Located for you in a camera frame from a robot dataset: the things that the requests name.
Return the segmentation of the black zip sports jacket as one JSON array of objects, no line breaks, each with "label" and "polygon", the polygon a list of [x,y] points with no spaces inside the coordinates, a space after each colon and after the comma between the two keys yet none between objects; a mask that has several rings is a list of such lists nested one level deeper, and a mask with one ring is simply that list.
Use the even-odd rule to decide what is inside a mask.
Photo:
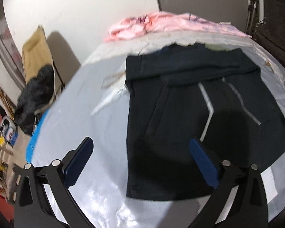
[{"label": "black zip sports jacket", "polygon": [[260,68],[239,48],[168,46],[128,56],[127,197],[172,201],[210,195],[189,144],[221,160],[267,169],[285,152],[285,117]]}]

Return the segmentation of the white paper sheet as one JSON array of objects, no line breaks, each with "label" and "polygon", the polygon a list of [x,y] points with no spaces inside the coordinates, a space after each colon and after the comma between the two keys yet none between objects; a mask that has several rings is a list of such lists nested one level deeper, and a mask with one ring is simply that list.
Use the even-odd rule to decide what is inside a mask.
[{"label": "white paper sheet", "polygon": [[278,195],[272,172],[272,167],[268,167],[265,171],[263,171],[261,173],[261,178],[263,180],[266,192],[267,203],[270,203]]}]

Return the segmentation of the cluttered items on floor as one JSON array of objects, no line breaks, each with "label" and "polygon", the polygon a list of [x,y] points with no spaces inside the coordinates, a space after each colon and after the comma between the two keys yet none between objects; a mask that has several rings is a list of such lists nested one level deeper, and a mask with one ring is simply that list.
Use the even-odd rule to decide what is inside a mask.
[{"label": "cluttered items on floor", "polygon": [[0,107],[0,189],[6,189],[8,162],[14,155],[13,146],[17,137],[17,125],[5,109]]}]

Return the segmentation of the black folding recliner chair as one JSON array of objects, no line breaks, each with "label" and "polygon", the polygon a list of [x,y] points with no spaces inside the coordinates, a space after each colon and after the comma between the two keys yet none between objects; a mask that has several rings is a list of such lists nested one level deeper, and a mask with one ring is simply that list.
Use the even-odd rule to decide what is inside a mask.
[{"label": "black folding recliner chair", "polygon": [[249,0],[245,33],[285,68],[285,5],[281,0]]}]

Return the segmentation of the black garment on chair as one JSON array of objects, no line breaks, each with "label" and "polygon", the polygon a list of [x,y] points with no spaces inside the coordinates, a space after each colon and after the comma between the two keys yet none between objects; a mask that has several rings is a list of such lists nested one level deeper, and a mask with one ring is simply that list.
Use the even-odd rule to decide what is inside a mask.
[{"label": "black garment on chair", "polygon": [[14,113],[16,125],[27,135],[32,135],[36,115],[49,104],[54,95],[55,73],[52,65],[44,65],[26,84],[17,101]]}]

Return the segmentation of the tan folding camp chair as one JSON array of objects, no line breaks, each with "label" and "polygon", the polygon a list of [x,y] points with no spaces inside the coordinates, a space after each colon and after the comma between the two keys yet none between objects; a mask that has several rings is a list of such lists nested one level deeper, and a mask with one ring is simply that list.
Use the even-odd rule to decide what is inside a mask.
[{"label": "tan folding camp chair", "polygon": [[38,25],[31,37],[22,46],[22,66],[24,68],[25,83],[27,84],[31,78],[36,77],[39,70],[45,65],[53,67],[54,76],[58,79],[58,81],[55,81],[55,90],[62,91],[65,88],[65,83],[52,58],[44,27]]}]

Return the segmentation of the pink crumpled bed sheet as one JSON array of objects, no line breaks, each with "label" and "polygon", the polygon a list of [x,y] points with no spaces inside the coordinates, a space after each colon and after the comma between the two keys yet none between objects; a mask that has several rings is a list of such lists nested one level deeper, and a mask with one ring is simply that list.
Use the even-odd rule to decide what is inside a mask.
[{"label": "pink crumpled bed sheet", "polygon": [[149,33],[189,30],[249,38],[227,22],[212,22],[191,13],[153,12],[140,17],[127,17],[110,27],[103,42],[127,41]]}]

